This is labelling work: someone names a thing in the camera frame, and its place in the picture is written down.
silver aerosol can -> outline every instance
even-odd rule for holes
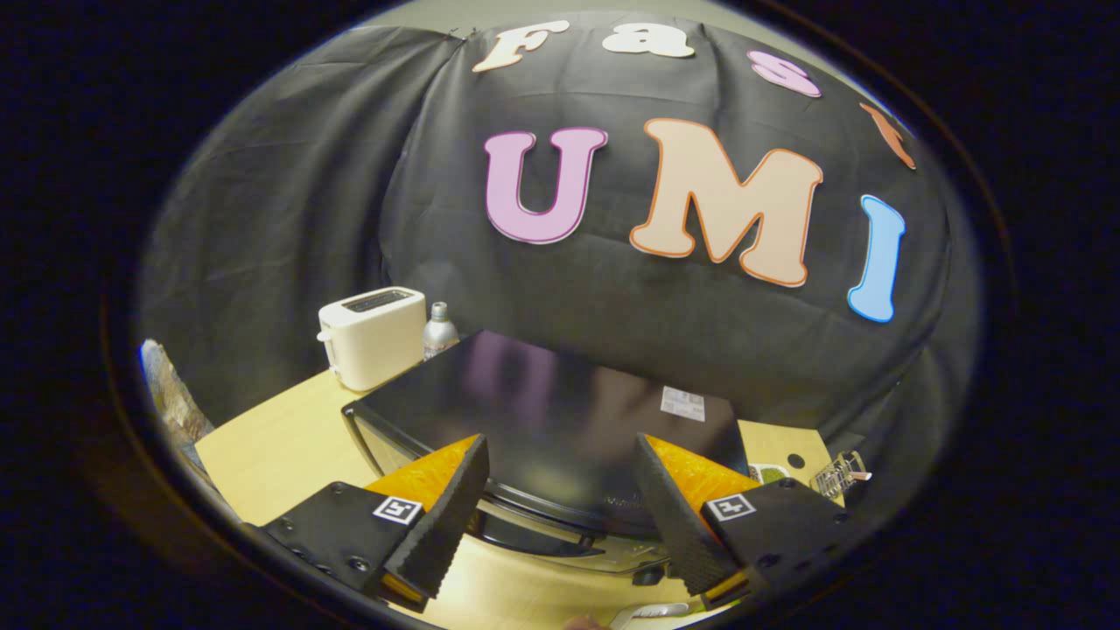
[[[457,343],[459,331],[447,317],[447,303],[432,304],[431,319],[423,327],[423,360],[427,361]]]

blue letter i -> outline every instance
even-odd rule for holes
[[[868,319],[889,322],[895,314],[890,291],[898,268],[898,241],[906,232],[906,221],[878,197],[864,195],[859,203],[870,221],[867,262],[864,279],[848,291],[848,305]]]

black cloth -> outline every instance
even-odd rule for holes
[[[571,26],[521,50],[520,63],[472,72],[497,33],[554,19]],[[680,28],[696,55],[603,48],[614,26],[636,21]],[[749,50],[795,63],[822,96],[765,81]],[[819,428],[830,451],[857,448],[879,473],[865,492],[886,518],[955,426],[983,298],[969,209],[895,123],[917,170],[902,164],[865,102],[794,55],[675,18],[563,13],[465,40],[352,29],[263,84],[187,166],[150,247],[138,339],[165,344],[221,424],[326,368],[320,306],[402,285],[446,300],[464,334],[493,330],[727,398],[744,419]],[[757,226],[719,265],[694,212],[689,257],[629,244],[657,174],[657,145],[643,131],[652,118],[710,127],[740,179],[774,148],[820,165],[803,286],[739,268]],[[582,222],[547,245],[504,237],[486,216],[485,141],[536,136],[521,200],[540,211],[559,165],[548,138],[566,127],[609,135]],[[906,221],[888,323],[847,303],[867,256],[865,194]]]

toaster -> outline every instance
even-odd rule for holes
[[[373,389],[423,360],[424,296],[386,287],[319,309],[316,339],[343,387]]]

table surface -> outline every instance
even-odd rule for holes
[[[344,405],[365,393],[321,372],[215,429],[197,443],[198,455],[237,516],[264,525],[333,481],[365,487],[377,479],[361,438],[342,416]],[[749,462],[782,465],[803,483],[830,461],[815,430],[744,420],[739,430]],[[794,469],[791,453],[804,466]],[[452,630],[560,630],[584,614],[606,626],[629,605],[698,600],[681,580],[633,586],[628,577],[557,565],[464,536],[439,596],[424,612],[392,608]],[[678,628],[718,612],[634,621],[626,628]]]

